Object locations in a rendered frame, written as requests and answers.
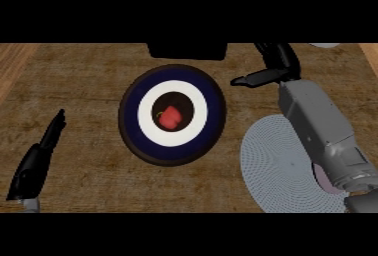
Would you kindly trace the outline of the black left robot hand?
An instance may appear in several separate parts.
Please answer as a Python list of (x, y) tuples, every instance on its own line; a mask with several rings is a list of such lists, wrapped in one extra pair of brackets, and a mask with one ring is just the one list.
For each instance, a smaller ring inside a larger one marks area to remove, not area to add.
[(42, 141), (30, 147), (21, 160), (11, 182), (8, 200), (39, 197), (48, 177), (54, 150), (66, 125), (66, 110), (61, 109), (48, 126)]

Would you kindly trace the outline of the black appliance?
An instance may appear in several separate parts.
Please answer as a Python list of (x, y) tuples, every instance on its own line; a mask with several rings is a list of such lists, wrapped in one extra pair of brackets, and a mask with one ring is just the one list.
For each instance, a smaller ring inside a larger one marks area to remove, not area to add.
[(224, 60), (226, 43), (150, 43), (150, 54), (154, 58)]

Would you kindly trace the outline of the blue white ringed placemat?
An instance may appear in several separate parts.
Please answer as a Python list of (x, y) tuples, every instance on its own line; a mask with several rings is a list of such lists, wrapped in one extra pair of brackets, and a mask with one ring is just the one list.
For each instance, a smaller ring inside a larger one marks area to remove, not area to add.
[(204, 71), (170, 64), (136, 78), (120, 103), (119, 128), (144, 161), (159, 166), (195, 161), (216, 145), (225, 123), (225, 96)]

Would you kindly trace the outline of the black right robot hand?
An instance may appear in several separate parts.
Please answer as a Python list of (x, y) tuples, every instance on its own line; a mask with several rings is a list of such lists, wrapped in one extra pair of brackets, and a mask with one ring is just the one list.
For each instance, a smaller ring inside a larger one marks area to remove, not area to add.
[(289, 43), (256, 43), (266, 68), (231, 81), (232, 86), (258, 88), (269, 83), (302, 79), (302, 66), (297, 54)]

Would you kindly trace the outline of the grey ribbed round plate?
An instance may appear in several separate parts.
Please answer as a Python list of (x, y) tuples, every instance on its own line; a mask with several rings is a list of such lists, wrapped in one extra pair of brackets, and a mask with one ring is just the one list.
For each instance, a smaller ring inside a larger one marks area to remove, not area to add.
[(345, 213), (349, 193), (320, 186), (312, 160), (293, 125), (281, 115), (259, 119), (244, 135), (241, 172), (250, 195), (266, 213)]

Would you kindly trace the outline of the red bell pepper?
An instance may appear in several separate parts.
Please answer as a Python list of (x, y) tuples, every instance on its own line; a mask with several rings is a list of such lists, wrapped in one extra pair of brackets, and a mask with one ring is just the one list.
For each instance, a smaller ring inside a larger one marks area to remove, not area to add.
[(159, 113), (160, 125), (167, 130), (175, 130), (182, 122), (182, 114), (175, 106), (169, 106), (167, 109)]

